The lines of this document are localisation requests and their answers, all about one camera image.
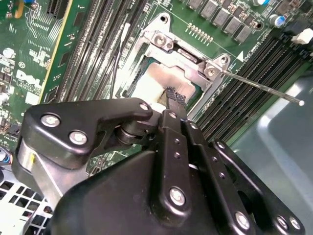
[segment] metal rod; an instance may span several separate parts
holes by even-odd
[[[264,86],[264,85],[259,84],[259,83],[257,83],[257,82],[253,82],[253,81],[251,81],[251,80],[249,80],[249,79],[246,79],[246,78],[244,78],[244,77],[238,76],[238,75],[233,74],[233,73],[231,73],[231,72],[223,71],[223,73],[224,73],[225,75],[228,75],[228,76],[230,76],[230,77],[232,77],[232,78],[235,78],[235,79],[237,79],[237,80],[239,80],[239,81],[241,81],[241,82],[244,82],[244,83],[247,83],[247,84],[249,84],[249,85],[251,85],[251,86],[253,86],[253,87],[259,88],[259,89],[261,89],[261,90],[263,90],[263,91],[265,91],[265,92],[274,94],[274,95],[276,95],[276,96],[278,96],[278,97],[280,97],[280,98],[283,98],[283,99],[285,99],[285,100],[287,100],[287,101],[289,101],[289,102],[297,103],[299,106],[303,106],[303,105],[304,105],[304,101],[303,101],[303,100],[294,98],[294,97],[292,97],[292,96],[290,96],[290,95],[288,95],[288,94],[285,94],[285,93],[283,93],[283,92],[279,92],[279,91],[277,91],[277,90],[275,90],[275,89],[273,89],[273,88]]]

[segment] gray surface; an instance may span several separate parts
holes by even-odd
[[[313,73],[299,79],[288,94],[300,107],[279,99],[232,149],[298,216],[313,234]]]

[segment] black ram slot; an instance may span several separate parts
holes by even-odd
[[[289,71],[290,74],[293,74],[296,72],[302,65],[303,63],[298,62],[296,63],[292,69]],[[290,76],[286,76],[283,80],[280,80],[274,87],[280,87],[282,86]],[[266,93],[266,92],[261,92],[257,100],[254,101],[253,104],[251,104],[251,107],[253,109],[248,109],[246,113],[243,113],[236,122],[232,126],[230,126],[227,130],[225,130],[223,133],[217,134],[215,136],[212,136],[211,139],[219,138],[222,140],[229,140],[234,134],[236,134],[237,131],[240,130],[244,126],[244,124],[251,118],[254,114],[258,112],[258,110],[263,106],[264,101],[267,102],[270,98],[272,97],[271,94]]]
[[[266,58],[267,62],[274,63],[274,59],[276,55],[280,55],[279,50],[281,49],[282,46],[280,46],[279,44],[273,44],[273,46],[274,48],[272,49],[272,51],[274,51],[274,53],[270,55],[269,60],[267,60],[266,58],[266,54],[268,55],[268,53],[262,54],[262,56],[264,56],[263,59]],[[253,71],[253,74],[258,74],[258,75],[251,76],[249,77],[249,79],[256,81],[256,82],[260,82],[261,74],[264,74],[267,70],[266,68],[264,68],[264,66],[268,65],[267,62],[260,63],[260,61],[261,61],[260,59],[255,60],[255,62],[257,63],[256,66],[251,66],[249,67],[248,70],[244,70],[244,76],[246,76],[248,73],[251,73],[251,71]],[[245,83],[242,83],[238,80],[233,79],[232,82],[236,85],[232,86],[231,90],[227,91],[226,95],[221,97],[222,104],[220,107],[217,107],[218,111],[216,111],[216,108],[211,110],[212,114],[209,116],[210,121],[207,123],[204,123],[203,128],[202,128],[203,130],[208,124],[211,127],[209,130],[207,129],[206,131],[204,131],[205,135],[208,135],[210,131],[212,131],[212,128],[214,128],[213,126],[211,126],[211,123],[214,123],[215,121],[226,118],[227,114],[225,112],[232,111],[232,109],[235,108],[235,104],[240,102],[245,97],[243,96],[243,94],[246,94],[251,89],[251,86]]]
[[[77,44],[73,57],[67,66],[67,71],[57,94],[60,102],[68,101],[69,92],[71,91],[73,83],[76,79],[74,75],[78,72],[83,62],[84,55],[87,53],[89,48],[89,41],[98,26],[103,8],[108,5],[107,2],[108,1],[106,0],[93,0],[92,2],[92,7],[90,8],[88,17],[80,35],[79,43]]]
[[[47,14],[62,19],[67,9],[68,0],[50,0],[48,3]]]
[[[276,49],[272,50],[272,53],[269,54],[269,58],[266,59],[266,63],[261,63],[258,67],[255,68],[253,74],[257,74],[255,76],[254,80],[257,82],[267,86],[269,84],[269,81],[271,79],[271,76],[268,76],[271,71],[269,71],[270,68],[274,69],[280,69],[280,61],[284,61],[286,56],[284,56],[286,50],[282,50],[282,47],[278,46]],[[232,113],[239,112],[238,110],[240,107],[243,106],[245,101],[250,101],[253,97],[249,95],[249,92],[251,90],[255,89],[254,87],[243,84],[233,95],[231,99],[227,101],[228,108],[224,112],[219,112],[219,115],[215,118],[215,120],[219,120],[217,125],[211,126],[209,125],[208,128],[203,132],[204,137],[211,136],[212,132],[215,131],[222,123],[223,120],[227,118],[227,120],[230,119],[229,116],[231,116]]]
[[[131,24],[131,27],[130,27],[130,29],[128,31],[128,34],[127,34],[126,38],[129,38],[131,36],[131,34],[134,32],[134,30],[136,29],[136,27],[138,25],[138,21],[140,19],[140,16],[142,15],[143,9],[146,6],[147,2],[148,2],[148,0],[141,0],[141,1],[139,1],[139,5],[137,6],[137,8],[134,11],[135,14],[133,14],[131,19],[130,19],[130,22],[132,24]],[[127,43],[127,40],[125,40],[123,48],[125,48],[126,43]],[[114,63],[115,57],[116,57],[115,54],[111,55],[111,58],[110,58],[109,63],[108,63],[109,65]],[[107,83],[108,83],[108,81],[109,81],[109,79],[111,77],[111,74],[112,74],[113,70],[108,72],[107,71],[108,68],[111,68],[111,67],[107,66],[105,72],[103,73],[104,75],[103,75],[103,77],[101,79],[101,82],[100,82],[100,84],[99,84],[99,86],[98,86],[98,88],[97,88],[97,90],[96,90],[96,92],[94,94],[93,99],[100,99],[102,91],[104,90],[105,86],[107,85]]]
[[[301,49],[294,50],[288,40],[271,33],[238,75],[274,89],[279,89],[305,63]],[[229,140],[271,98],[260,89],[232,79],[204,112],[197,124],[204,137]]]
[[[109,0],[107,2],[107,4],[105,5],[102,13],[101,13],[101,17],[99,19],[99,25],[96,26],[95,30],[93,30],[93,32],[91,33],[91,37],[90,37],[90,41],[89,41],[89,45],[88,45],[88,50],[84,55],[84,59],[82,61],[81,66],[79,67],[78,72],[74,75],[75,81],[72,85],[71,91],[68,95],[67,100],[68,101],[74,101],[74,99],[76,98],[76,96],[78,96],[78,90],[81,87],[80,84],[82,83],[82,81],[84,80],[85,76],[84,74],[86,73],[87,69],[88,69],[88,64],[90,62],[90,60],[93,60],[94,58],[96,58],[96,55],[91,56],[95,50],[95,48],[97,47],[96,42],[100,37],[100,32],[104,29],[105,25],[107,24],[107,21],[110,22],[110,24],[112,24],[113,21],[113,17],[112,14],[113,12],[118,12],[115,9],[112,8],[112,4],[113,4],[114,0]]]
[[[280,63],[277,63],[276,66],[272,67],[273,71],[271,71],[269,75],[266,75],[266,81],[262,82],[262,84],[266,86],[270,86],[274,89],[277,88],[277,85],[273,86],[272,84],[277,83],[277,81],[279,82],[281,80],[285,80],[287,76],[279,76],[279,75],[281,75],[281,72],[286,68],[285,65],[287,66],[293,65],[294,58],[295,57],[292,55],[292,52],[290,52],[290,54],[287,56],[281,57]],[[207,135],[207,138],[212,139],[212,138],[216,138],[216,136],[220,137],[222,134],[225,133],[225,131],[227,131],[234,125],[237,119],[243,119],[243,118],[246,119],[245,113],[250,112],[250,110],[253,109],[254,107],[253,103],[255,102],[255,100],[258,100],[260,98],[260,95],[262,95],[261,100],[263,100],[266,94],[267,94],[266,92],[258,88],[252,87],[250,89],[249,94],[247,94],[248,99],[244,99],[241,105],[236,106],[234,109],[234,112],[227,117],[227,122],[222,121],[221,123],[219,123],[220,127],[215,129],[209,135]]]
[[[83,80],[83,90],[80,94],[79,100],[85,100],[89,94],[90,88],[94,84],[95,78],[97,74],[99,73],[99,70],[101,66],[103,65],[103,62],[105,61],[105,58],[107,56],[107,53],[110,49],[110,47],[113,45],[115,41],[114,47],[119,43],[119,38],[121,36],[121,32],[118,35],[119,30],[121,29],[121,26],[125,24],[126,19],[128,18],[127,10],[129,9],[130,5],[129,2],[125,1],[123,5],[119,8],[117,11],[118,14],[115,16],[113,21],[110,21],[110,25],[108,27],[112,28],[110,29],[110,36],[108,37],[108,31],[106,32],[106,35],[103,37],[104,41],[101,44],[100,50],[98,51],[96,57],[97,61],[93,64],[92,68],[89,69],[87,75],[85,76],[85,79]]]
[[[273,48],[275,45],[277,45],[278,42],[275,41],[272,37],[269,37],[266,39],[266,41],[260,45],[258,50],[255,52],[252,58],[249,59],[249,61],[240,69],[238,75],[241,76],[247,76],[254,67],[250,65],[257,65],[261,62],[262,58],[265,57],[265,55],[268,53],[267,48]],[[216,114],[216,109],[222,108],[224,105],[223,103],[226,102],[232,94],[236,91],[236,89],[239,89],[242,86],[242,82],[237,81],[233,79],[228,86],[223,90],[222,94],[218,96],[215,100],[215,102],[209,107],[209,109],[205,112],[203,115],[204,117],[207,118],[201,118],[198,121],[198,125],[200,126],[201,129],[203,129],[207,123],[210,121],[211,118],[214,117]]]

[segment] white connector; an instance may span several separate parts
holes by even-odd
[[[305,44],[308,44],[312,38],[313,38],[313,30],[310,28],[306,28],[298,35],[292,37],[291,41],[296,44],[305,45]]]

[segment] ram slot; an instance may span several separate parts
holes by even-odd
[[[129,38],[134,30],[137,28],[139,19],[143,13],[144,7],[146,6],[148,0],[141,0],[141,1],[137,1],[139,4],[136,6],[134,14],[132,15],[131,19],[129,22],[131,22],[131,26],[130,29],[128,31],[128,34],[126,36],[126,38]],[[111,58],[109,60],[109,65],[112,65],[114,63],[114,60],[116,58],[115,54],[111,55]],[[107,66],[106,69],[104,70],[104,72],[102,74],[98,74],[98,76],[101,76],[100,80],[100,84],[98,85],[98,83],[96,83],[97,86],[94,86],[94,91],[91,91],[90,93],[94,93],[93,94],[93,99],[101,99],[103,96],[103,90],[104,88],[107,86],[108,82],[110,81],[110,78],[112,76],[113,73],[113,69],[110,66]]]
[[[262,81],[262,84],[266,86],[270,86],[273,88],[276,88],[277,86],[272,86],[271,84],[275,81],[284,80],[285,76],[279,77],[279,74],[281,73],[286,66],[292,65],[291,63],[294,61],[294,56],[292,55],[292,52],[289,52],[289,54],[284,55],[281,54],[281,57],[277,63],[273,65],[271,68],[272,71],[269,71],[267,74],[264,75],[265,80]],[[253,102],[259,98],[259,96],[263,94],[265,95],[266,92],[263,92],[262,90],[258,88],[252,88],[250,87],[249,92],[244,96],[243,101],[240,105],[236,104],[233,106],[232,113],[229,114],[227,118],[222,120],[218,123],[214,131],[207,134],[206,138],[212,139],[216,137],[220,137],[227,129],[231,128],[233,124],[236,122],[237,119],[245,119],[246,117],[243,116],[245,112],[249,112],[249,109],[253,109]]]
[[[84,55],[82,65],[75,74],[75,82],[69,93],[69,101],[77,101],[80,96],[80,91],[86,80],[89,79],[88,73],[93,68],[93,65],[99,55],[102,45],[111,30],[111,25],[118,13],[122,1],[110,0],[101,13],[99,25],[96,27],[94,34],[90,40],[87,53]]]
[[[80,34],[79,43],[77,44],[71,61],[67,66],[67,71],[63,78],[60,89],[58,90],[58,101],[65,102],[67,101],[69,92],[73,86],[73,83],[76,79],[75,74],[80,68],[84,55],[86,54],[89,41],[94,34],[94,31],[97,28],[98,22],[100,20],[101,12],[103,8],[107,5],[108,1],[96,1],[93,0],[92,6],[88,13],[85,25],[83,27],[82,33]]]
[[[106,41],[105,43],[103,42],[96,56],[96,63],[93,64],[92,68],[88,71],[88,73],[85,75],[85,78],[83,79],[81,86],[82,90],[78,100],[86,100],[90,88],[96,80],[97,74],[101,69],[106,68],[111,54],[116,51],[123,25],[125,25],[129,16],[127,11],[129,8],[129,2],[125,1],[124,4],[118,9],[118,14],[116,14],[114,20],[110,22],[110,35],[108,36],[107,34]]]
[[[294,74],[301,66],[303,65],[302,61],[296,61],[293,66],[290,67],[290,69],[286,72],[286,74]],[[281,87],[289,78],[290,76],[284,77],[284,79],[279,80],[276,82],[276,84],[272,87],[278,88]],[[228,141],[237,131],[239,131],[244,124],[248,121],[249,118],[251,118],[254,114],[258,112],[258,110],[264,105],[264,102],[268,101],[272,97],[271,94],[268,94],[266,92],[261,92],[261,94],[258,96],[256,100],[252,104],[249,104],[250,109],[246,109],[244,113],[241,114],[241,117],[239,117],[228,129],[225,129],[221,133],[217,133],[216,135],[213,135],[210,137],[210,139],[219,138],[225,141]]]
[[[268,48],[273,48],[278,44],[276,40],[269,37],[266,39],[258,48],[258,50],[254,53],[252,58],[248,60],[248,62],[241,67],[238,71],[238,75],[246,76],[251,71],[253,71],[254,67],[250,65],[258,65],[261,63],[262,59],[269,53]],[[209,107],[208,110],[204,112],[202,117],[198,120],[197,124],[201,129],[203,129],[214,117],[219,109],[224,106],[224,103],[227,102],[234,92],[242,86],[242,82],[232,79],[232,81],[226,86],[221,95],[219,95],[215,102]]]
[[[272,53],[269,55],[269,58],[266,57],[266,61],[261,63],[258,67],[254,68],[253,74],[257,74],[253,76],[254,81],[257,81],[263,85],[267,85],[266,80],[262,80],[262,78],[266,78],[268,76],[268,70],[270,67],[277,65],[277,61],[279,58],[282,58],[286,50],[282,50],[282,46],[279,45],[276,49],[272,50]],[[225,119],[229,119],[229,115],[233,112],[233,110],[237,109],[237,106],[240,102],[249,94],[253,88],[250,85],[241,83],[241,87],[236,90],[231,99],[228,99],[224,104],[223,109],[224,112],[219,112],[218,115],[214,118],[214,125],[208,125],[208,127],[203,130],[203,134],[205,138],[211,136],[212,132],[214,132],[222,123],[224,123]]]

